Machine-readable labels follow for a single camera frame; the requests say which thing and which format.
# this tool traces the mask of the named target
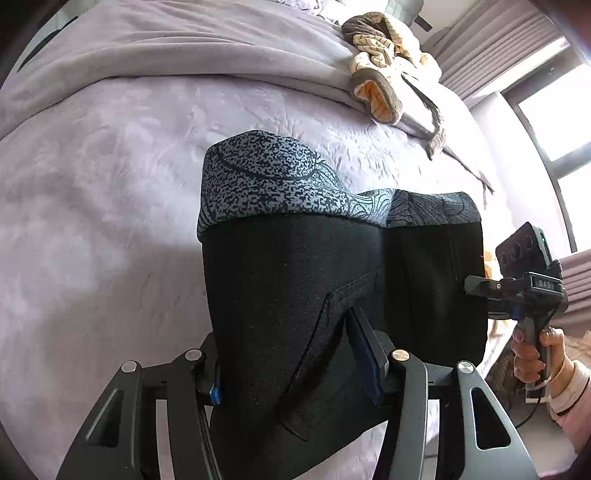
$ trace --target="brown cloth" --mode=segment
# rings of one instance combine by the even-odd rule
[[[351,95],[365,102],[378,122],[396,125],[404,111],[396,84],[406,82],[433,114],[435,132],[427,144],[427,155],[433,159],[445,147],[443,117],[416,80],[439,79],[441,70],[435,60],[420,51],[418,40],[406,25],[387,14],[369,12],[352,17],[342,30],[345,40],[361,51],[350,65]]]

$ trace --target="sleeve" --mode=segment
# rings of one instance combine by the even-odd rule
[[[577,453],[591,436],[591,387],[589,369],[574,361],[574,375],[558,397],[550,399],[550,416],[562,427]]]

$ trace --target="patterned waistband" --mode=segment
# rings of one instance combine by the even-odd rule
[[[335,215],[383,228],[480,222],[463,192],[353,194],[317,152],[295,138],[253,130],[211,146],[203,162],[197,237],[217,223],[273,213]]]

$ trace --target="screw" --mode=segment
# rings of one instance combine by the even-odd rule
[[[399,362],[405,362],[410,358],[410,355],[406,350],[394,350],[392,351],[392,358]]]
[[[185,353],[185,358],[190,362],[194,362],[195,360],[199,360],[202,355],[203,354],[201,353],[201,350],[199,350],[198,348],[193,348],[189,350],[187,353]]]
[[[135,372],[136,368],[138,368],[138,364],[135,363],[133,360],[127,360],[123,365],[121,365],[121,371],[124,374],[130,374],[131,372]]]
[[[457,365],[457,369],[463,374],[471,374],[474,371],[474,365],[470,362],[460,362]]]

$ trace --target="finger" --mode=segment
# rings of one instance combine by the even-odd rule
[[[538,374],[546,365],[540,360],[524,360],[523,358],[515,357],[513,365],[523,373]]]
[[[518,368],[514,369],[515,377],[521,380],[523,383],[533,383],[540,379],[540,376],[536,373],[522,372]]]
[[[518,328],[513,330],[513,340],[515,340],[516,342],[523,342],[523,338],[523,332],[521,330],[519,330]]]
[[[540,332],[540,343],[544,346],[562,345],[564,343],[564,332],[560,328],[549,327]]]
[[[537,351],[533,345],[525,342],[516,342],[513,340],[513,342],[511,342],[511,350],[513,350],[513,353],[518,357],[525,360],[536,360],[540,357],[539,351]]]

